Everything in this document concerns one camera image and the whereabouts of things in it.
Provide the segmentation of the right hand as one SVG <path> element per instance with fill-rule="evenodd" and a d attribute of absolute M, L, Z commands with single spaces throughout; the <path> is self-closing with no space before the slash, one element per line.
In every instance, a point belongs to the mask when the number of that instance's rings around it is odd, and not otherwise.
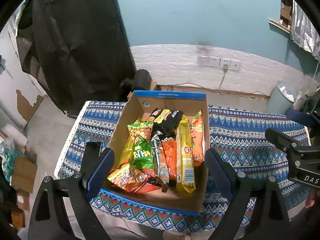
<path fill-rule="evenodd" d="M 305 202 L 305 208 L 308 209 L 308 208 L 312 207 L 315 204 L 316 199 L 318 197 L 319 197 L 319 190 L 309 189 L 308 196 L 307 196 L 306 202 Z"/>

